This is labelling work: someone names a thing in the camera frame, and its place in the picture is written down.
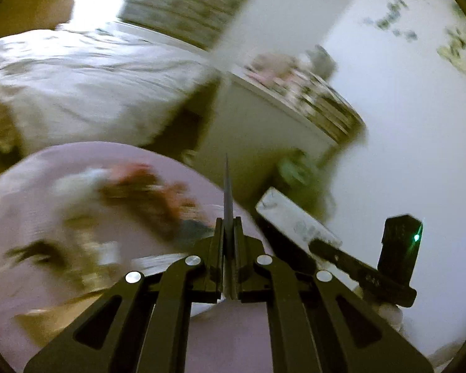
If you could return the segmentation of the white gloved right hand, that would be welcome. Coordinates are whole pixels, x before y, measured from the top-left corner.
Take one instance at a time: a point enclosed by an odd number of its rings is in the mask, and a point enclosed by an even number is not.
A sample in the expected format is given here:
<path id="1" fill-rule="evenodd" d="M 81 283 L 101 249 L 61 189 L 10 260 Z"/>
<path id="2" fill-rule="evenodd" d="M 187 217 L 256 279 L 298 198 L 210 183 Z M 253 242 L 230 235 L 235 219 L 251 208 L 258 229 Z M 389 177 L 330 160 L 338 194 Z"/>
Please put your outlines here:
<path id="1" fill-rule="evenodd" d="M 356 285 L 353 289 L 353 293 L 365 301 L 381 318 L 386 320 L 395 331 L 400 331 L 403 324 L 403 312 L 401 309 L 391 303 L 377 302 L 370 293 L 365 291 L 359 285 Z"/>

